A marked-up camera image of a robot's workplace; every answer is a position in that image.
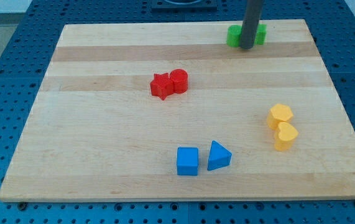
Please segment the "grey cylindrical robot arm rod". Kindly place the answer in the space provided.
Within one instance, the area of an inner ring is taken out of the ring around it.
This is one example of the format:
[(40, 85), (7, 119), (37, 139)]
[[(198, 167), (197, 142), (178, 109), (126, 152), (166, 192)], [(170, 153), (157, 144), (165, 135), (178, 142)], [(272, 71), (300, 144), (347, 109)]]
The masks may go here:
[(263, 5), (264, 0), (247, 0), (239, 43), (239, 46), (244, 50), (249, 50), (254, 46)]

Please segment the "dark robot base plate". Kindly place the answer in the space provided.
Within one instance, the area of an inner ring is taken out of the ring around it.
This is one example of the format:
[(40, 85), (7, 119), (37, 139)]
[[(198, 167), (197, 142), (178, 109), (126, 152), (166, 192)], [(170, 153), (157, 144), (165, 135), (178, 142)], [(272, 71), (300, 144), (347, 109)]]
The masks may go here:
[(217, 9), (217, 0), (150, 0), (153, 11)]

